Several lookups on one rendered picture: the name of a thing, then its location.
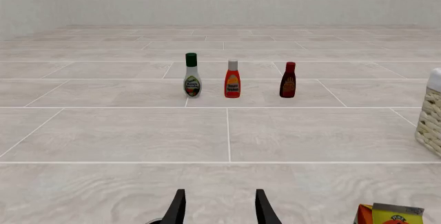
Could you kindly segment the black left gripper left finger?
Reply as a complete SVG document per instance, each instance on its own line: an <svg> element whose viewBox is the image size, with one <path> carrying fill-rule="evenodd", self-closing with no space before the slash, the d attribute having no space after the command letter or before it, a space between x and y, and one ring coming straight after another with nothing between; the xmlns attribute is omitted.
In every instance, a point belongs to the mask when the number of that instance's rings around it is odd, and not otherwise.
<svg viewBox="0 0 441 224"><path fill-rule="evenodd" d="M179 189L159 224L183 224L185 218L185 190Z"/></svg>

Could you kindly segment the yellow orange juice carton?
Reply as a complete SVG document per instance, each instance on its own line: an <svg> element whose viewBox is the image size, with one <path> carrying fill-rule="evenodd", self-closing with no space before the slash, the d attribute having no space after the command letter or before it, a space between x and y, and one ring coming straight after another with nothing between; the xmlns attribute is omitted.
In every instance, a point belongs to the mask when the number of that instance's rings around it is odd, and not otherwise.
<svg viewBox="0 0 441 224"><path fill-rule="evenodd" d="M374 203L359 205L353 224L424 224L424 209Z"/></svg>

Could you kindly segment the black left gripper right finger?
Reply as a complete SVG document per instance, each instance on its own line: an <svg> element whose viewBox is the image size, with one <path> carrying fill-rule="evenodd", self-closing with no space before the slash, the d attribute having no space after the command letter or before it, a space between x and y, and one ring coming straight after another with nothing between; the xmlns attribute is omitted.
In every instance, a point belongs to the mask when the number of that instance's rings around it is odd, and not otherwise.
<svg viewBox="0 0 441 224"><path fill-rule="evenodd" d="M258 224L282 224L262 189L256 190L255 209Z"/></svg>

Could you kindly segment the red ketchup bottle grey cap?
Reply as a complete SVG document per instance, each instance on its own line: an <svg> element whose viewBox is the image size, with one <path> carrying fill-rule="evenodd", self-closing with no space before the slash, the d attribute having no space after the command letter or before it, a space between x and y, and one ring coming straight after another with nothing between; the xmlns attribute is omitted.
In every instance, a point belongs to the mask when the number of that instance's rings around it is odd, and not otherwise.
<svg viewBox="0 0 441 224"><path fill-rule="evenodd" d="M238 72L238 61L229 60L225 75L224 95L227 98L240 97L240 75Z"/></svg>

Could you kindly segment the woven wicker basket white lining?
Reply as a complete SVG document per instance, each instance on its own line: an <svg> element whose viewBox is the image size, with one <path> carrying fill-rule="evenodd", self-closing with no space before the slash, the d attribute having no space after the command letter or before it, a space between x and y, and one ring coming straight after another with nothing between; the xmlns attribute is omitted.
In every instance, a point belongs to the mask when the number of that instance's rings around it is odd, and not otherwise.
<svg viewBox="0 0 441 224"><path fill-rule="evenodd" d="M441 68L430 73L415 139L441 157Z"/></svg>

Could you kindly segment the dark red sauce bottle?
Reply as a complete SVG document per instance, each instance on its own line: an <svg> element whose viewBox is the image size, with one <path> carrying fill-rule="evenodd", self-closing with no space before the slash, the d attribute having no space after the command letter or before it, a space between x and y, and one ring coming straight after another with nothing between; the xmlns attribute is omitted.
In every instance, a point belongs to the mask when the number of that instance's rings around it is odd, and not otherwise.
<svg viewBox="0 0 441 224"><path fill-rule="evenodd" d="M287 62L285 72L280 83L279 95L282 98L293 98L296 93L295 62Z"/></svg>

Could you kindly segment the green-capped salad dressing bottle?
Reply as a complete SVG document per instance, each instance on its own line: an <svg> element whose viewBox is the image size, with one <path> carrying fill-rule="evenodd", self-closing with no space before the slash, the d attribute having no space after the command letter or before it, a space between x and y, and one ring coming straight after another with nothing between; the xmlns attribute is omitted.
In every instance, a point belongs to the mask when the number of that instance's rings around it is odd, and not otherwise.
<svg viewBox="0 0 441 224"><path fill-rule="evenodd" d="M183 81L183 89L187 97L198 97L202 90L201 78L198 74L197 54L185 54L186 74Z"/></svg>

